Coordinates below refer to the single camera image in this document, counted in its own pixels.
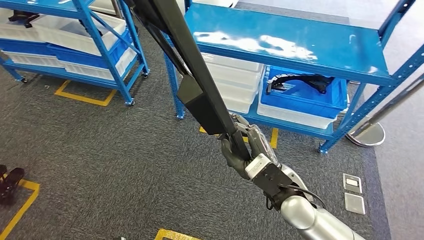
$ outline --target white plastic bin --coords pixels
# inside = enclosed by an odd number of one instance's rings
[[[119,61],[115,65],[119,73],[119,76],[122,77],[124,75],[125,70],[128,68],[130,63],[134,60],[136,55],[137,53],[131,48],[127,48],[127,50],[125,50],[125,52],[122,54],[122,56],[119,58]],[[60,61],[60,62],[64,65],[67,72],[114,81],[114,77],[112,76],[111,71],[107,68],[83,65],[83,64],[68,62],[68,61]]]
[[[247,71],[218,64],[206,63],[207,68],[215,80],[226,80],[244,85],[247,89],[256,89],[261,81],[264,65],[261,64],[257,71]]]
[[[97,15],[103,19],[118,34],[122,34],[126,29],[126,22],[101,13]],[[101,39],[107,50],[110,50],[118,40],[112,32],[108,31],[97,20],[91,18],[97,29],[103,33]],[[81,52],[101,56],[98,47],[94,43],[90,34],[77,19],[60,16],[43,15],[31,22],[33,28],[38,32],[40,38],[48,43],[62,47],[78,50]]]
[[[26,28],[17,21],[9,21],[11,16],[13,10],[0,8],[0,39],[43,42],[33,27]]]
[[[218,64],[218,65],[246,70],[250,72],[259,72],[261,68],[263,68],[264,66],[263,64],[257,63],[257,62],[245,61],[245,60],[240,60],[237,58],[219,56],[219,55],[214,55],[210,53],[202,52],[201,55],[206,63]]]
[[[262,116],[280,119],[283,121],[302,124],[306,126],[311,126],[311,127],[319,128],[319,129],[326,129],[330,123],[337,120],[337,117],[334,119],[326,118],[326,117],[312,115],[312,114],[303,113],[299,111],[293,111],[290,109],[261,104],[261,95],[262,95],[262,87],[259,88],[259,101],[257,105],[257,114]]]
[[[3,51],[3,50],[2,52],[6,54],[15,64],[29,64],[29,65],[54,67],[54,68],[64,67],[55,56],[22,53],[22,52],[11,52],[11,51]]]
[[[235,100],[226,97],[223,97],[222,99],[224,100],[225,106],[228,110],[242,114],[247,114],[252,105],[252,103],[248,101]]]
[[[258,93],[259,85],[253,89],[245,88],[242,84],[235,82],[225,81],[222,79],[215,79],[215,85],[223,98],[234,99],[243,102],[252,103]]]

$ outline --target black cable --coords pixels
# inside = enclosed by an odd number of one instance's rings
[[[298,186],[293,186],[293,185],[287,185],[287,186],[284,186],[284,185],[282,185],[282,184],[280,184],[279,185],[280,187],[283,187],[283,188],[288,188],[288,189],[293,189],[293,190],[298,190],[298,191],[301,191],[302,193],[304,193],[304,194],[309,194],[309,195],[311,195],[312,197],[314,197],[314,198],[316,198],[316,199],[318,199],[320,202],[321,202],[321,204],[322,204],[322,208],[323,209],[326,209],[326,204],[324,203],[324,201],[318,196],[318,195],[316,195],[315,193],[313,193],[313,192],[311,192],[311,191],[308,191],[308,190],[306,190],[306,189],[303,189],[303,188],[301,188],[301,187],[298,187]]]
[[[270,202],[271,202],[270,198],[268,196],[266,196],[266,209],[268,209],[268,210],[272,210],[274,208],[272,203],[271,203],[271,206],[269,205]]]

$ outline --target black bracket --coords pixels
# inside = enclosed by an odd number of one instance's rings
[[[327,86],[332,83],[334,77],[325,77],[319,74],[278,74],[268,82],[266,94],[269,95],[271,90],[286,90],[284,83],[290,80],[300,80],[316,89],[320,94],[327,93]]]
[[[13,16],[8,19],[10,22],[24,21],[23,25],[25,28],[29,29],[33,27],[30,22],[39,16],[40,15],[35,12],[13,10]]]

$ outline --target black shoe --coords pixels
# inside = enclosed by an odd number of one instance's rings
[[[3,178],[3,181],[0,183],[0,204],[12,202],[16,188],[18,187],[21,179],[24,177],[24,174],[24,169],[17,167],[10,171],[7,177]]]

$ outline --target white label on robot hand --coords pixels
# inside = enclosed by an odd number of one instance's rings
[[[269,160],[267,156],[261,153],[255,157],[255,159],[249,165],[247,165],[244,170],[246,171],[249,178],[253,179],[270,163],[271,160]]]

